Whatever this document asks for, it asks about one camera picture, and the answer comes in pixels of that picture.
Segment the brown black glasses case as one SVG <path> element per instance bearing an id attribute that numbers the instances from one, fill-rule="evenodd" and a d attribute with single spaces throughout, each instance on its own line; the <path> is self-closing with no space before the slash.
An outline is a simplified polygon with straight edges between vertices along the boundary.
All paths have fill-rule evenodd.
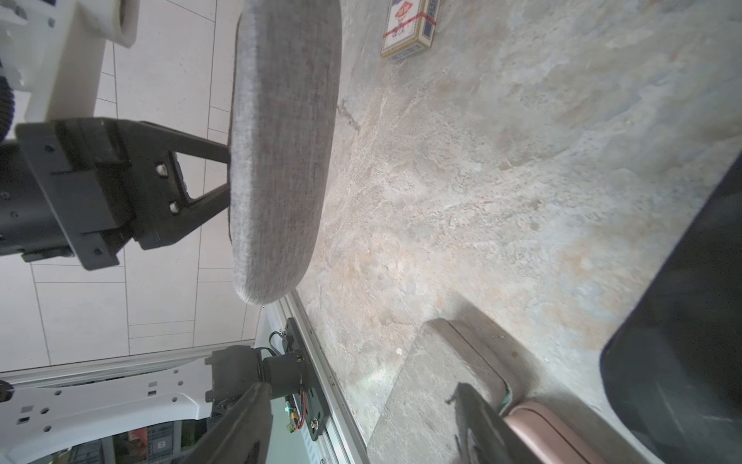
<path id="1" fill-rule="evenodd" d="M 665 463 L 741 460 L 741 162 L 600 357 L 618 419 Z"/>

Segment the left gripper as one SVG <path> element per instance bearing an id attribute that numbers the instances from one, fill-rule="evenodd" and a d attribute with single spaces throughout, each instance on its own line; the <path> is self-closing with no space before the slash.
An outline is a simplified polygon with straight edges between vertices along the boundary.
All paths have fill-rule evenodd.
<path id="1" fill-rule="evenodd" d="M 146 251 L 175 245 L 230 204 L 228 183 L 191 198 L 179 154 L 230 164 L 226 145 L 149 122 L 18 125 L 1 145 L 2 255 L 27 263 L 75 257 L 87 271 L 117 267 L 131 220 Z"/>

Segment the mint case yellow glasses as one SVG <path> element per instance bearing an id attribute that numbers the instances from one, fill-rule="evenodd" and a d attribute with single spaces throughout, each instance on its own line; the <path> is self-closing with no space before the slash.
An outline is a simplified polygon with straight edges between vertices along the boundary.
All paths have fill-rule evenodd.
<path id="1" fill-rule="evenodd" d="M 472 385 L 502 412 L 520 396 L 511 369 L 460 321 L 434 319 L 419 331 L 367 445 L 372 463 L 458 463 L 458 427 L 448 402 Z"/>

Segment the beige case with glasses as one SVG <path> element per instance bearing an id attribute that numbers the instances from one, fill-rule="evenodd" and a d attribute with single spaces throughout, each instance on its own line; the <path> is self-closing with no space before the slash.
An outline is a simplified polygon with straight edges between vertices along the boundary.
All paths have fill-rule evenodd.
<path id="1" fill-rule="evenodd" d="M 247 1 L 237 25 L 231 156 L 233 282 L 251 305 L 301 282 L 317 242 L 342 59 L 337 1 Z"/>

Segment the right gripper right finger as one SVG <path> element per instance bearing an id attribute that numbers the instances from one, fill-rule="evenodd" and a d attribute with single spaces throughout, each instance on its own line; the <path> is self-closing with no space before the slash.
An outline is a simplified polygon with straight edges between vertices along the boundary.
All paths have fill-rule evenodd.
<path id="1" fill-rule="evenodd" d="M 540 463 L 538 457 L 470 384 L 459 383 L 451 398 L 461 463 Z"/>

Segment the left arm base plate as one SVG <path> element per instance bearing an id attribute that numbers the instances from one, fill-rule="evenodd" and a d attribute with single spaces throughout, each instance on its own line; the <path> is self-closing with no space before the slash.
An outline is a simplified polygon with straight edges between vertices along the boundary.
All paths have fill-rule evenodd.
<path id="1" fill-rule="evenodd" d="M 296 359 L 295 365 L 298 366 L 300 373 L 296 393 L 303 404 L 301 406 L 303 428 L 307 430 L 311 440 L 317 442 L 326 432 L 330 405 L 297 319 L 288 318 L 285 329 L 286 336 L 283 342 L 285 353 Z"/>

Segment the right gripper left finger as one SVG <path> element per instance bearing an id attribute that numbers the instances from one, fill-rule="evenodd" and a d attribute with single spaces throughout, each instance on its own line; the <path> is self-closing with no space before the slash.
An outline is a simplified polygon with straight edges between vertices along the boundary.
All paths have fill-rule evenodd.
<path id="1" fill-rule="evenodd" d="M 266 463 L 272 434 L 271 400 L 270 385 L 251 386 L 183 464 Z"/>

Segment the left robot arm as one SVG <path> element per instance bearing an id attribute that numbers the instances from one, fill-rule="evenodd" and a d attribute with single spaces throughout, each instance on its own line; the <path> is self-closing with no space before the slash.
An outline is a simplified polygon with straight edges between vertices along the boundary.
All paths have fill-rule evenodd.
<path id="1" fill-rule="evenodd" d="M 1 251 L 27 262 L 118 264 L 129 241 L 179 242 L 228 207 L 221 186 L 187 193 L 177 155 L 228 162 L 226 147 L 149 123 L 82 118 L 22 124 L 1 147 Z M 153 423 L 217 416 L 191 463 L 262 463 L 273 399 L 303 392 L 299 352 L 263 357 L 236 345 L 149 374 L 54 388 L 1 386 L 1 459 L 29 463 Z"/>

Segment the pink glasses case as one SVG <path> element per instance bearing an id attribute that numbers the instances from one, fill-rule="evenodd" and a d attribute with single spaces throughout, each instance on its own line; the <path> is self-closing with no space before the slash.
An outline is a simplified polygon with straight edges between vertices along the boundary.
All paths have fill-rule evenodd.
<path id="1" fill-rule="evenodd" d="M 589 444 L 546 406 L 526 401 L 504 421 L 542 463 L 606 464 Z"/>

